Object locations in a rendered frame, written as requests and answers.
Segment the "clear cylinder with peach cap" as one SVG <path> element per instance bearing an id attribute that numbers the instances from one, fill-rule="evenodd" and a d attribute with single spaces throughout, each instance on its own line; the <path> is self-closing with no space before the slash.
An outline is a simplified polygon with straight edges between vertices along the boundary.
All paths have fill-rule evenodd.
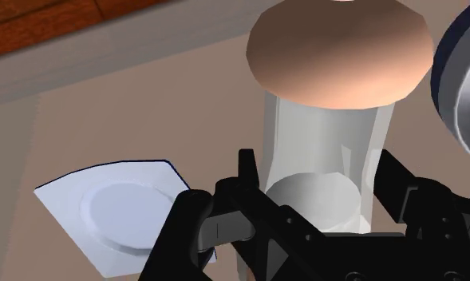
<path id="1" fill-rule="evenodd" d="M 432 65 L 425 19 L 398 0 L 282 0 L 251 29 L 265 92 L 261 189 L 322 232 L 368 233 L 394 105 Z"/>

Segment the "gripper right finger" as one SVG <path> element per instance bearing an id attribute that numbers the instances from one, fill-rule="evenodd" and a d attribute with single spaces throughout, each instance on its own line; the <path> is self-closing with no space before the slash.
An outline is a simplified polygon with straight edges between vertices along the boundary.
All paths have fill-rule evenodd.
<path id="1" fill-rule="evenodd" d="M 406 225 L 413 281 L 470 281 L 470 197 L 413 175 L 385 149 L 373 194 L 396 223 Z"/>

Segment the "white plate with dark rim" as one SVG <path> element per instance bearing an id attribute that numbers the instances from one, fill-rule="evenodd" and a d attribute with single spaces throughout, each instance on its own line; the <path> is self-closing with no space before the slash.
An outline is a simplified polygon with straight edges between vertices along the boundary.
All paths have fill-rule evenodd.
<path id="1" fill-rule="evenodd" d="M 123 160 L 34 189 L 104 278 L 140 273 L 175 198 L 189 188 L 167 160 Z"/>

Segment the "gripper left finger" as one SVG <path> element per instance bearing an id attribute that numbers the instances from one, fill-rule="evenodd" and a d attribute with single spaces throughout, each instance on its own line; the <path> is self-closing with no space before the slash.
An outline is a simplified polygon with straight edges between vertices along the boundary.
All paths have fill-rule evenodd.
<path id="1" fill-rule="evenodd" d="M 238 175 L 219 180 L 215 193 L 190 189 L 176 197 L 138 281 L 212 281 L 203 269 L 226 243 L 256 281 L 325 281 L 314 252 L 324 238 L 259 189 L 254 152 L 244 148 Z"/>

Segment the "dark blue grey bowl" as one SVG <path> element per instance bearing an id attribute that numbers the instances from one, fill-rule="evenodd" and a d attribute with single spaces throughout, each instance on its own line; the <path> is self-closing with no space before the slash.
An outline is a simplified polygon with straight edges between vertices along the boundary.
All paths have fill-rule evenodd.
<path id="1" fill-rule="evenodd" d="M 430 89 L 440 119 L 470 155 L 470 5 L 454 19 L 436 48 Z"/>

